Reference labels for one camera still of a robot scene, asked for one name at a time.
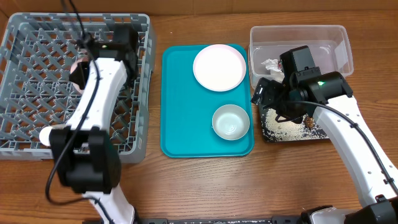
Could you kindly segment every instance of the wooden table surface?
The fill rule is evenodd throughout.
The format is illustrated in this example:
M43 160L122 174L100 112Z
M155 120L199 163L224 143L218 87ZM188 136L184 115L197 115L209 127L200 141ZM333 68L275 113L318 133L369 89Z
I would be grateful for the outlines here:
M347 81L369 128L398 165L398 11L154 16L151 22L157 48L147 154L140 164L123 165L121 179L124 194L141 217L254 218L297 215L326 204L359 208L353 181L330 141L265 143L254 106L256 144L246 157L171 159L160 150L164 50L224 43L247 49L253 26L345 26L355 69ZM81 223L99 217L88 202L56 207L46 201L44 185L52 166L52 161L0 162L0 223ZM57 200L77 197L54 180Z

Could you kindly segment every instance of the transparent bin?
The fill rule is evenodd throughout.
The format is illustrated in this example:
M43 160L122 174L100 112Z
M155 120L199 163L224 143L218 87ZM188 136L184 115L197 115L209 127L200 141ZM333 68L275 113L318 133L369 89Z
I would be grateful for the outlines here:
M321 73L340 72L344 77L354 72L353 56L343 26L256 26L250 31L249 73L251 85L256 87L260 78L278 80L261 64L296 47L307 45L315 65Z

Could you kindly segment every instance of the blue tray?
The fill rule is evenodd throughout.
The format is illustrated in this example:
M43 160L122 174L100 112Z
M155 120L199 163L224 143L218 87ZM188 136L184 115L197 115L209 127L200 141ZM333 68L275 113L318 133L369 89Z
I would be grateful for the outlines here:
M163 53L160 146L169 157L245 156L254 147L249 69L233 90L207 90L197 82L192 68L196 55L207 46L176 46ZM230 46L247 64L245 50L237 44ZM211 127L214 112L227 104L242 107L250 117L248 133L236 141L220 138Z

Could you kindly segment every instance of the gray basket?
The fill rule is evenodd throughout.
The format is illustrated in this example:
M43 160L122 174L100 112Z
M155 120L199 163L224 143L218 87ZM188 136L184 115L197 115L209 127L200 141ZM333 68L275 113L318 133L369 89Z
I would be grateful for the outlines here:
M109 135L122 162L140 162L146 153L149 82L155 64L156 37L149 17L80 16L86 31L99 40L111 40L117 23L139 32L140 75L131 89L121 90ZM17 13L9 19L0 48L0 159L52 158L51 150L39 142L39 133L45 126L65 123L80 100L68 81L70 65L80 54L75 45L79 36L62 13Z

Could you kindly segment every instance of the black cable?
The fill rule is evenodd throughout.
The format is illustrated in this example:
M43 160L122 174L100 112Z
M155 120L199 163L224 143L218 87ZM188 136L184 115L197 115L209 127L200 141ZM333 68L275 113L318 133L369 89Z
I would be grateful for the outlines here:
M388 174L386 167L384 167L384 164L382 163L379 155L376 152L376 149L373 147L372 143L370 142L369 138L366 136L366 134L362 131L362 129L358 126L357 123L355 123L354 121L352 121L351 119L349 119L346 115L344 115L343 113L341 113L340 111L331 108L330 106L326 106L320 103L314 103L311 101L284 101L283 103L288 103L288 104L303 104L303 105L313 105L313 106L319 106L321 108L330 110L332 112L334 112L335 114L337 114L338 116L341 116L341 118L343 118L344 120L346 120L349 125L351 126L351 128L355 128L357 130L357 132L362 136L362 138L365 140L366 144L368 145L369 149L371 150L374 158L376 159L376 162L379 164L380 169L382 170L382 173L384 174L384 176L386 177L386 181L387 183L389 183L391 185L391 188L393 189L393 191L396 193L396 195L398 195L398 188L394 183L393 178Z
M71 5L72 5L72 7L73 7L73 10L75 11L75 14L76 14L78 20L79 20L79 23L80 23L81 29L82 29L82 34L84 35L84 32L85 32L85 31L84 31L83 23L82 23L82 21L81 21L81 19L80 19L80 16L78 15L78 12L77 12L77 10L76 10L76 7L75 7L75 6L73 5L73 3L72 3L72 0L70 0L70 3L71 3ZM61 0L61 4L62 4L62 7L63 7L63 10L64 10L65 14L66 14L67 17L70 19L70 22L71 22L73 31L74 31L74 32L78 32L77 29L76 29L76 27L75 27L74 24L73 24L72 17L70 16L70 14L69 14L69 12L68 12L68 9L67 9L67 6L66 6L66 4L65 4L65 1L64 1L64 0ZM55 162L55 165L54 165L54 167L52 168L52 170L51 170L51 172L50 172L49 178L47 179L47 183L46 183L46 185L45 185L45 197L46 197L46 199L47 199L50 203L52 203L52 204L54 204L54 205L69 205L69 204L71 204L71 203L81 202L81 201L84 201L84 200L93 200L93 201L94 201L95 203L97 203L97 204L99 205L99 207L102 209L102 212L104 213L104 216L108 219L108 221L109 221L111 224L113 224L114 222L113 222L113 220L111 219L111 217L109 216L109 214L107 213L107 211L106 211L106 209L104 208L103 204L100 202L99 199L97 199L97 198L95 198L95 197L91 197L91 196L90 196L90 197L82 197L82 198L77 198L77 199L70 200L70 201L66 201L66 202L56 202L56 201L54 201L54 200L51 198L51 196L50 196L50 187L51 187L51 183L52 183L52 180L53 180L53 178L54 178L55 172L57 171L57 168L58 168L58 166L60 165L60 162L61 162L62 158L64 157L65 153L66 153L67 151L69 151L69 150L73 150L73 142L75 141L75 139L76 139L76 137L77 137L77 133L79 132L79 130L80 130L81 127L83 126L83 123L84 123L85 119L87 118L87 114L88 114L88 112L90 111L90 108L91 108L91 106L92 106L92 104L93 104L93 102L94 102L94 99L95 99L95 95L96 95L96 93L97 93L97 91L98 91L98 87L99 87L99 85L100 85L101 77L100 77L100 70L99 70L99 68L98 68L98 65L97 65L97 63L95 62L95 58L94 58L93 54L90 52L88 46L86 45L86 43L85 43L84 41L83 41L83 45L84 45L84 47L85 47L85 49L86 49L86 52L87 52L87 54L88 54L90 60L92 60L93 63L94 63L94 67L95 67L95 70L96 70L96 83L95 83L95 87L94 87L94 90L93 90L93 94L92 94L92 96L91 96L91 98L90 98L90 100L89 100L89 102L88 102L88 104L87 104L86 110L84 111L84 113L83 113L82 116L81 116L81 120L80 120L80 122L78 123L78 126L76 127L76 129L74 130L72 136L70 137L70 139L68 140L67 144L66 144L65 147L63 148L63 150L62 150L62 152L61 152L61 154L60 154L58 160Z

